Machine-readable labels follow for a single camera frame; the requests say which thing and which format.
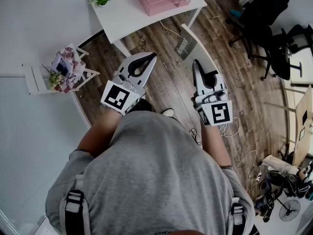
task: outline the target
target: black office chair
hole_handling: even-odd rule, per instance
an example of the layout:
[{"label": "black office chair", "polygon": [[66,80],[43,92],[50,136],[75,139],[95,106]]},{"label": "black office chair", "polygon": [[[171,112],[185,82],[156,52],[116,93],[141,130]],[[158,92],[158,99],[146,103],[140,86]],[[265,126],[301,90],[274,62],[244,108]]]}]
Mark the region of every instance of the black office chair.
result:
[{"label": "black office chair", "polygon": [[291,68],[299,70],[300,77],[302,77],[302,64],[299,62],[299,66],[292,65],[290,63],[288,52],[288,41],[285,31],[282,29],[281,37],[272,37],[267,39],[267,46],[264,47],[266,57],[252,55],[252,58],[260,58],[268,62],[265,75],[261,77],[263,81],[268,76],[269,68],[272,67],[275,74],[274,77],[279,76],[282,79],[290,80]]},{"label": "black office chair", "polygon": [[252,3],[247,3],[243,15],[239,18],[239,22],[244,26],[231,19],[226,20],[227,24],[234,25],[243,33],[237,39],[230,41],[229,46],[232,47],[234,42],[245,38],[249,59],[252,55],[251,40],[264,49],[269,49],[268,43],[272,42],[272,31],[269,25],[272,25],[279,14],[287,9],[288,2],[289,0],[253,0]]},{"label": "black office chair", "polygon": [[292,165],[294,151],[289,153],[288,152],[289,146],[290,146],[289,144],[285,144],[285,147],[286,147],[285,154],[283,154],[283,152],[281,150],[278,150],[278,153],[282,156],[282,161],[285,161],[285,162],[289,163],[290,165]]},{"label": "black office chair", "polygon": [[289,38],[288,49],[292,54],[310,48],[313,55],[313,29],[310,25],[306,29],[299,24],[295,25],[287,37]]}]

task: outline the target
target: wooden floor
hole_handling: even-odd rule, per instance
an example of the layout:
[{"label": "wooden floor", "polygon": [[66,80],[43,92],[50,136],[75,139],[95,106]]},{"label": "wooden floor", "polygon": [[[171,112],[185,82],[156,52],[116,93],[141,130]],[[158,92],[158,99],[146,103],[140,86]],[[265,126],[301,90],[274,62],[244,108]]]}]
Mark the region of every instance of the wooden floor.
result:
[{"label": "wooden floor", "polygon": [[[260,80],[265,73],[265,65],[256,60],[248,60],[242,41],[229,47],[228,41],[236,38],[239,32],[227,25],[225,19],[229,17],[229,9],[240,10],[238,0],[205,1],[208,5],[201,10],[191,30],[199,37],[223,74],[233,104],[233,116],[241,122],[237,135],[224,138],[233,165],[237,165],[251,150],[258,152],[255,164],[267,155],[278,156],[277,150],[286,142],[283,137],[287,137],[287,117],[284,111],[264,105],[264,102],[285,104],[281,81],[272,76],[263,82]],[[186,21],[187,16],[188,13],[183,13],[162,22],[165,27],[179,32],[179,25]],[[199,116],[190,100],[195,91],[192,69],[184,67],[174,51],[179,37],[165,30],[160,23],[155,23],[125,37],[123,42],[135,54],[143,51],[138,46],[141,38],[146,41],[149,51],[158,55],[157,64],[146,86],[146,99],[156,112],[173,108],[175,117],[187,130],[195,127],[200,132]],[[104,110],[100,99],[105,84],[124,56],[109,43],[105,34],[83,49],[90,53],[84,59],[87,67],[100,72],[98,78],[94,78],[77,92],[86,115],[94,123]],[[235,119],[228,135],[235,133],[238,126],[239,122]],[[255,179],[248,178],[254,156],[251,153],[236,170],[247,190],[256,185]],[[258,194],[258,187],[255,187],[250,196],[253,199]]]}]

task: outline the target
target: gray t-shirt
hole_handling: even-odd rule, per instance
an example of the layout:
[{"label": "gray t-shirt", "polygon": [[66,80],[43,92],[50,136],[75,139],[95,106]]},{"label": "gray t-shirt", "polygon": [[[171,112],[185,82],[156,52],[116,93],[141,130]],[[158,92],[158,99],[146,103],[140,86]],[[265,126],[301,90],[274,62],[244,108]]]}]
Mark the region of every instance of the gray t-shirt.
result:
[{"label": "gray t-shirt", "polygon": [[124,116],[109,148],[95,159],[83,151],[70,154],[46,201],[58,230],[61,199],[77,174],[84,174],[93,235],[224,235],[234,196],[245,208],[248,232],[253,226],[253,204],[236,173],[220,169],[178,121],[161,114]]}]

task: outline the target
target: white table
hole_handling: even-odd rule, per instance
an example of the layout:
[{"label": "white table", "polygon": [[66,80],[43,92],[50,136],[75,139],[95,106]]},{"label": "white table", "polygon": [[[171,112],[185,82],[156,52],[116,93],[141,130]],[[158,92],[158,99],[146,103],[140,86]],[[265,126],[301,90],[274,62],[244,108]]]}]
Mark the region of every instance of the white table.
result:
[{"label": "white table", "polygon": [[110,0],[104,8],[91,3],[111,44],[126,56],[131,54],[121,42],[123,37],[165,18],[191,10],[186,25],[190,27],[202,7],[204,0],[191,0],[187,6],[149,16],[139,0]]}]

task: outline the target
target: backpack strap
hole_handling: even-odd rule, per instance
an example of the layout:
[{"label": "backpack strap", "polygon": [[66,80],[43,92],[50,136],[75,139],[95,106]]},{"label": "backpack strap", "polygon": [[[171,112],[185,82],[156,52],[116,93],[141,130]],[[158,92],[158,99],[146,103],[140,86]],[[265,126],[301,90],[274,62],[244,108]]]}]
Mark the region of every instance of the backpack strap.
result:
[{"label": "backpack strap", "polygon": [[76,175],[75,187],[60,203],[63,235],[90,235],[89,209],[83,193],[83,175]]},{"label": "backpack strap", "polygon": [[227,235],[243,235],[246,225],[246,217],[244,216],[244,207],[239,205],[239,198],[232,199],[232,208],[228,217],[228,233]]}]

